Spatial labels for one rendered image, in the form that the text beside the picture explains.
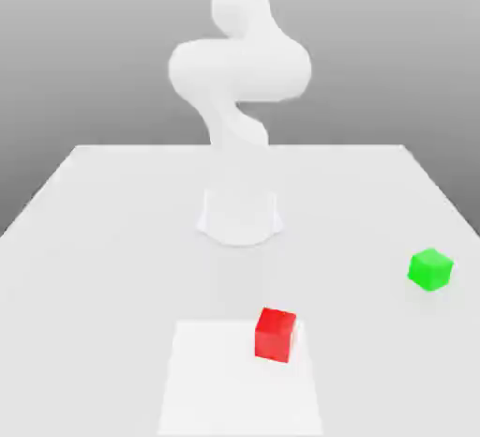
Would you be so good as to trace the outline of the small green cube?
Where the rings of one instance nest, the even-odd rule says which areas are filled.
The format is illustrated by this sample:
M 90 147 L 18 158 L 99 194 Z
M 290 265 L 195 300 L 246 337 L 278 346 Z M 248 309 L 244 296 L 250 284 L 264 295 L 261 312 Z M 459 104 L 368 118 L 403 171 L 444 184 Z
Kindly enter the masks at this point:
M 428 292 L 447 285 L 454 261 L 434 248 L 424 249 L 411 257 L 407 277 Z

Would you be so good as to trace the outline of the small red cube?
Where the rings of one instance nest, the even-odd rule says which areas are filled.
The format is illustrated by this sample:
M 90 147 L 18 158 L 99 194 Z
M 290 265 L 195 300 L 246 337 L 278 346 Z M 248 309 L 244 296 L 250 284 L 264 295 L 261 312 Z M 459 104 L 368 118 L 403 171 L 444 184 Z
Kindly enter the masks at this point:
M 257 357 L 288 363 L 296 314 L 264 307 L 255 326 L 254 354 Z

